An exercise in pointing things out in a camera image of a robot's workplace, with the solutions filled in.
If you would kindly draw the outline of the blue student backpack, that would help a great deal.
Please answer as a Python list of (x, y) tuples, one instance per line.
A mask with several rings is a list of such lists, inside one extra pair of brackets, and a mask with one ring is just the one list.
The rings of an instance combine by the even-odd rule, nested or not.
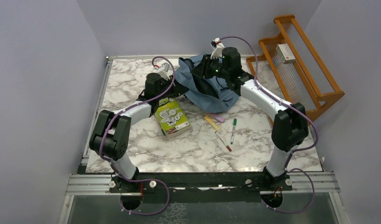
[(191, 69), (201, 62), (202, 57), (203, 55), (191, 58), (180, 57), (179, 67), (175, 71), (175, 80), (188, 88), (184, 95), (203, 111), (227, 112), (238, 101), (239, 96), (228, 88), (223, 78), (201, 79), (191, 74)]

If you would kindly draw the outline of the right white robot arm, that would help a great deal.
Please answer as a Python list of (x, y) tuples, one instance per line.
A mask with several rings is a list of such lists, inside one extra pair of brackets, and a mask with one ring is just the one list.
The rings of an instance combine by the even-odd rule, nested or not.
[(221, 59), (204, 54), (190, 72), (202, 79), (223, 78), (230, 90), (254, 103), (273, 120), (274, 149), (261, 178), (262, 185), (273, 190), (284, 179), (292, 154), (309, 134), (305, 107), (301, 103), (291, 104), (265, 89), (255, 76), (242, 69), (241, 56), (234, 47), (224, 48)]

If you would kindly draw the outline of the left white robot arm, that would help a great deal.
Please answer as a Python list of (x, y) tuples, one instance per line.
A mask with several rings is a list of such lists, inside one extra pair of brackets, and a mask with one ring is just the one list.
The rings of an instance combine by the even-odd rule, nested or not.
[(136, 177), (139, 170), (126, 153), (131, 126), (153, 116), (160, 100), (179, 97), (188, 90), (174, 78), (164, 80), (159, 74), (150, 73), (146, 76), (144, 90), (132, 105), (117, 112), (102, 110), (99, 113), (89, 148), (109, 162), (114, 172), (122, 178), (121, 185), (125, 190), (132, 192), (139, 187)]

